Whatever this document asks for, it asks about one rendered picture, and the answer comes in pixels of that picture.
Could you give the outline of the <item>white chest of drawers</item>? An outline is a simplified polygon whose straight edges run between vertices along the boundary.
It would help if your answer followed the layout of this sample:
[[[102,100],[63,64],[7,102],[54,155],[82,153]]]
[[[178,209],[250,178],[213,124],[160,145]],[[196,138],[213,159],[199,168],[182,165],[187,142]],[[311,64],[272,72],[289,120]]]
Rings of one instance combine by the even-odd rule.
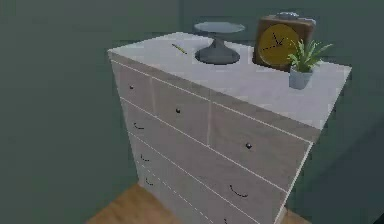
[[[210,43],[176,32],[109,50],[139,183],[182,224],[280,224],[351,69],[323,62],[296,90],[250,46],[199,62]]]

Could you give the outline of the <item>yellow pencil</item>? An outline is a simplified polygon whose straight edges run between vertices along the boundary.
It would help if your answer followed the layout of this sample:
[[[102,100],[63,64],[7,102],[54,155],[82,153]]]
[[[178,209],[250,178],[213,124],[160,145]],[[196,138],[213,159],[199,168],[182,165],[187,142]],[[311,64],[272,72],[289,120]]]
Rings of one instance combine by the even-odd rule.
[[[175,47],[176,49],[178,49],[180,52],[182,52],[183,54],[188,54],[183,48],[181,48],[180,46],[176,45],[176,44],[171,44],[173,47]]]

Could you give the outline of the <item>brown clock with yellow face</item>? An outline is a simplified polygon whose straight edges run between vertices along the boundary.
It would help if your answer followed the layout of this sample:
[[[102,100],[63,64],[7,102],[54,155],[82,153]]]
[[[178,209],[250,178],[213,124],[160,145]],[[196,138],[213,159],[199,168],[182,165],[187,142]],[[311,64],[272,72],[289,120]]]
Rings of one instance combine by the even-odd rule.
[[[294,12],[279,12],[259,19],[253,63],[286,71],[290,70],[289,54],[296,52],[294,44],[312,39],[316,21]]]

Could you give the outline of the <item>green plant in grey pot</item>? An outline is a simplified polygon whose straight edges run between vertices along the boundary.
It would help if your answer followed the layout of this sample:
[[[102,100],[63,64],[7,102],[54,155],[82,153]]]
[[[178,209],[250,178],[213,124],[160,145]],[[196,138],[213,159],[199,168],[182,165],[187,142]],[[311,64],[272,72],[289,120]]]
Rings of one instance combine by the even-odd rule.
[[[310,81],[314,68],[322,61],[321,54],[331,47],[331,44],[320,47],[315,40],[305,44],[303,40],[292,41],[295,52],[287,56],[290,61],[289,87],[303,90]]]

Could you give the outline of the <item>grey pedestal stand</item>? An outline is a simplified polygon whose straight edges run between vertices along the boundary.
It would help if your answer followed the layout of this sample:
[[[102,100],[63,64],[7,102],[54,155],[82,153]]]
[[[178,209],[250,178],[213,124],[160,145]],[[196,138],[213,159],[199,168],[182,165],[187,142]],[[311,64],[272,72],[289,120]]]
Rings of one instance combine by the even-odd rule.
[[[240,55],[233,49],[227,47],[220,34],[232,34],[245,30],[242,24],[230,22],[201,22],[194,28],[206,32],[212,36],[212,43],[195,53],[195,58],[205,64],[227,65],[234,64],[240,59]]]

